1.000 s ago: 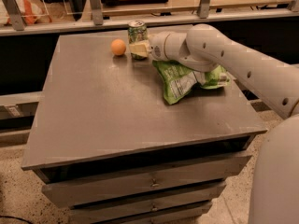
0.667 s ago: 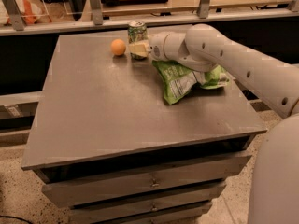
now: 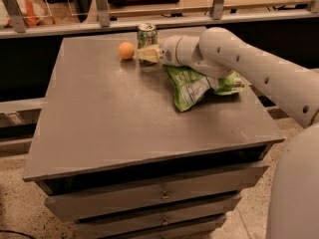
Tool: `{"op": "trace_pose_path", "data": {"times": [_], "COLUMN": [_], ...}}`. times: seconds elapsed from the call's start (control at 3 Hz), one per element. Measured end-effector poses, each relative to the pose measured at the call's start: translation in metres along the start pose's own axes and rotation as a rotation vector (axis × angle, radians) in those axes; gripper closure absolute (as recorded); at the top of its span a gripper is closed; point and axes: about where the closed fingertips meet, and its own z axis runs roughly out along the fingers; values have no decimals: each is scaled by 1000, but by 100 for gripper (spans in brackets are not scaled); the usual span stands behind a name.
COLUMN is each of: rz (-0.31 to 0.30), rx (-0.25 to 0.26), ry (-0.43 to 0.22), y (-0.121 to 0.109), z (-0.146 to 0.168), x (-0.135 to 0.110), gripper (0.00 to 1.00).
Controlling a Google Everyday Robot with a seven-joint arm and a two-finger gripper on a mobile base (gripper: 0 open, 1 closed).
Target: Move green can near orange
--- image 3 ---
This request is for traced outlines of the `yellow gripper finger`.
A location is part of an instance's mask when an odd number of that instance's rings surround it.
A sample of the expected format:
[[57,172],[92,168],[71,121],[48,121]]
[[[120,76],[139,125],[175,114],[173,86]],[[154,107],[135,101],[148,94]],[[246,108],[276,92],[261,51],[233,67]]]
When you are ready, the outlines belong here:
[[160,61],[160,47],[150,45],[138,49],[138,57],[143,62],[158,63]]

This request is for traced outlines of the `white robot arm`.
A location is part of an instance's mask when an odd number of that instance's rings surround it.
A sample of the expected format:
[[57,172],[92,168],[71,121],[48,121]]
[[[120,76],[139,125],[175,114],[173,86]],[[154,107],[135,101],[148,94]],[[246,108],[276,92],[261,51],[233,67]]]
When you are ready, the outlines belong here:
[[319,239],[319,74],[219,27],[198,37],[171,36],[138,54],[155,63],[189,66],[215,79],[236,71],[303,127],[277,162],[266,239]]

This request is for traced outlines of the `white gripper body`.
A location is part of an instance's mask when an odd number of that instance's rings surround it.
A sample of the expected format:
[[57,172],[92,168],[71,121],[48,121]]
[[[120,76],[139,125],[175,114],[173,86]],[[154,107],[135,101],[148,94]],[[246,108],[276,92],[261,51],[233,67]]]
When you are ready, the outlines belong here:
[[164,64],[177,67],[180,65],[177,59],[177,46],[180,40],[181,35],[174,35],[160,41],[159,55]]

